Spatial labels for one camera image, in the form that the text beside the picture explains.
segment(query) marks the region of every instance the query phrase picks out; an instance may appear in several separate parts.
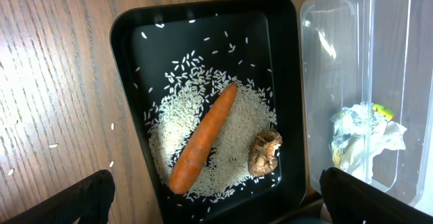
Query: brown wooden surface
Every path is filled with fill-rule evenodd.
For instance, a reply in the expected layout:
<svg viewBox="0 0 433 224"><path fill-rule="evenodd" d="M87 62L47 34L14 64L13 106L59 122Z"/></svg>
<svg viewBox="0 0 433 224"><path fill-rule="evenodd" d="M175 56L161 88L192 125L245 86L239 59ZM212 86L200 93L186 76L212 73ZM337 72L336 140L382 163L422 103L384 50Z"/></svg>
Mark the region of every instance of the brown wooden surface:
<svg viewBox="0 0 433 224"><path fill-rule="evenodd" d="M113 160L110 222L161 223L110 28L134 7L205 0L0 1L0 221Z"/></svg>

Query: baking pan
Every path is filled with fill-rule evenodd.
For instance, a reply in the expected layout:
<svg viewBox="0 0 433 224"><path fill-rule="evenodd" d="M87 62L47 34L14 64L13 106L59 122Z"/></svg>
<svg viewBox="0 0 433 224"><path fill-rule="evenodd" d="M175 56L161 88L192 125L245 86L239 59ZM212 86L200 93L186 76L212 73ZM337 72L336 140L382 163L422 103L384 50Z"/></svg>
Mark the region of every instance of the baking pan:
<svg viewBox="0 0 433 224"><path fill-rule="evenodd" d="M237 45L233 53L227 52L225 32ZM206 37L212 37L211 44L204 41ZM116 19L110 41L165 223L200 219L202 223L266 223L302 202L306 176L300 58L296 10L290 0L220 0L132 9ZM161 184L143 112L167 94L164 73L173 70L171 61L193 50L205 58L207 69L225 70L244 84L249 78L258 87L273 88L270 107L277 111L277 130L283 136L274 171L280 180L274 186L269 177L257 184L248 181L235 187L230 198L213 204L202 203L201 198L191 202Z"/></svg>

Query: carrot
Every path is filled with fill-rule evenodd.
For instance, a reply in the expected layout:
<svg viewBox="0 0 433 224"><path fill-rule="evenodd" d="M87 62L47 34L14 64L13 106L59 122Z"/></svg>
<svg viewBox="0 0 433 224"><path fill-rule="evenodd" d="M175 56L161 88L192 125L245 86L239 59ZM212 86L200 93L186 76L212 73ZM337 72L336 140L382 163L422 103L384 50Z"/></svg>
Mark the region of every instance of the carrot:
<svg viewBox="0 0 433 224"><path fill-rule="evenodd" d="M175 194L186 193L197 181L235 101L236 92L236 84L227 86L189 139L168 181L168 187Z"/></svg>

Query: crumpled plastic bag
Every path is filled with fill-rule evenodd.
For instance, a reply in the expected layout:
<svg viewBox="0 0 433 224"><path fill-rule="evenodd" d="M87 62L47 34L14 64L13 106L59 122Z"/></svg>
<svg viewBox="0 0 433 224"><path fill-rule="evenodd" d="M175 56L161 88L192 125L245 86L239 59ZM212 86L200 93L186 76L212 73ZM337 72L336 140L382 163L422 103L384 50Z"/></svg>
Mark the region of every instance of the crumpled plastic bag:
<svg viewBox="0 0 433 224"><path fill-rule="evenodd" d="M369 115L368 109L366 103L355 104L351 108L343 108L331 117L334 123L331 153L332 161L337 168L371 183L374 156L382 153L384 149L405 150L403 133L407 129L379 112L371 110ZM366 149L367 137L369 150ZM368 173L364 171L363 153L366 150L369 151Z"/></svg>

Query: mushroom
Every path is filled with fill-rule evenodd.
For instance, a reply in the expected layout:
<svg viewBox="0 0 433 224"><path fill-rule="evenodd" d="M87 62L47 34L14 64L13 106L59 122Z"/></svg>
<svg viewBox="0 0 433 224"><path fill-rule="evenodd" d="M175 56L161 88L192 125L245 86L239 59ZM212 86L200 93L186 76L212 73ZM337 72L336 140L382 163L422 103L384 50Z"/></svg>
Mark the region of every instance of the mushroom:
<svg viewBox="0 0 433 224"><path fill-rule="evenodd" d="M277 131L265 131L256 136L248 154L248 171L252 176L261 177L277 167L278 159L274 155L281 143L282 137Z"/></svg>

